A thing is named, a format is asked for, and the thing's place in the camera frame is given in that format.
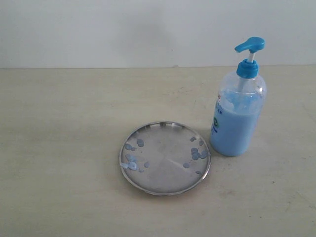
blue pump head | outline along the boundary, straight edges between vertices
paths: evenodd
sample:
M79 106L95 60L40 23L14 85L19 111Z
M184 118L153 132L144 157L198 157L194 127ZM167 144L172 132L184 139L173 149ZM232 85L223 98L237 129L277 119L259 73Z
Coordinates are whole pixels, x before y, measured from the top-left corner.
M261 49L264 49L265 41L260 37L251 37L246 42L238 45L235 50L240 53L244 50L249 50L250 54L248 59L241 61L238 64L237 75L241 78L255 78L258 74L259 66L254 60L255 53Z

clear plastic bottle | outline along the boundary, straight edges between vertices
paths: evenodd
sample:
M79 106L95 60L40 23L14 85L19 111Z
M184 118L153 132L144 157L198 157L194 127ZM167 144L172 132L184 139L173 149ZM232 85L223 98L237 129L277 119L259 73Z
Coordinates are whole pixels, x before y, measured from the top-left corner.
M267 88L253 60L256 51L264 48L264 40L252 37L237 46L237 52L249 49L236 72L226 75L220 85L211 129L212 147L219 153L234 157L249 147Z

table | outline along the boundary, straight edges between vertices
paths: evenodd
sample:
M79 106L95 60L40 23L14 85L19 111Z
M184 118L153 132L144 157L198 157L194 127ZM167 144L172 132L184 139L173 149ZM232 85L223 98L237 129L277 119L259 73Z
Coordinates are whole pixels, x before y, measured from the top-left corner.
M249 150L212 151L196 188L151 196L120 172L143 124L177 121L208 141L235 69L0 70L0 236L316 236L316 66L260 69L268 96Z

green logo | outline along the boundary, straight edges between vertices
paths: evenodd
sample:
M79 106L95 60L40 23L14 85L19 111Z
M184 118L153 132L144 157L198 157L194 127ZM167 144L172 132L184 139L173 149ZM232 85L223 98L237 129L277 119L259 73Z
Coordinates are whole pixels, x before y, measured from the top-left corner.
M219 126L216 117L214 117L213 123L214 123L214 126L215 126L215 127L218 127L218 126Z

metal dish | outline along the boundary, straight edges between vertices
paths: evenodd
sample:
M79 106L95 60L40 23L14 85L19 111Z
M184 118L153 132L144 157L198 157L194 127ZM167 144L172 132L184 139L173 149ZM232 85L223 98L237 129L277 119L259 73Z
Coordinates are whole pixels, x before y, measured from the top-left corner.
M177 122L153 122L125 140L119 163L124 177L152 195L177 195L208 174L209 148L191 128Z

